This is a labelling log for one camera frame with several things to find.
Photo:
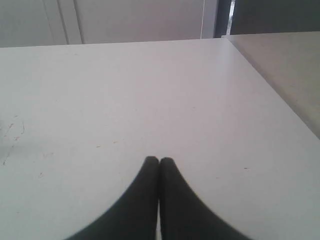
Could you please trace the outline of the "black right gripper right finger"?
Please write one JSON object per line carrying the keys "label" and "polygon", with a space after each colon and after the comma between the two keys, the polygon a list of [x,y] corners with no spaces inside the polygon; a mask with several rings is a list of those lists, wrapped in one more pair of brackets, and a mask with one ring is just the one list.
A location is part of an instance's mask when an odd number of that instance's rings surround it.
{"label": "black right gripper right finger", "polygon": [[163,240],[248,239],[197,197],[172,158],[162,158],[159,167],[159,214]]}

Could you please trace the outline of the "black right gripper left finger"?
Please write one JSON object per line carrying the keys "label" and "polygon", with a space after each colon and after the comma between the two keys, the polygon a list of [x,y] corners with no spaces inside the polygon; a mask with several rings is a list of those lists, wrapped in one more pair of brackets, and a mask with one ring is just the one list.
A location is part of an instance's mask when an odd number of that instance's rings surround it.
{"label": "black right gripper left finger", "polygon": [[70,240],[154,240],[158,219],[160,162],[145,158],[122,196]]}

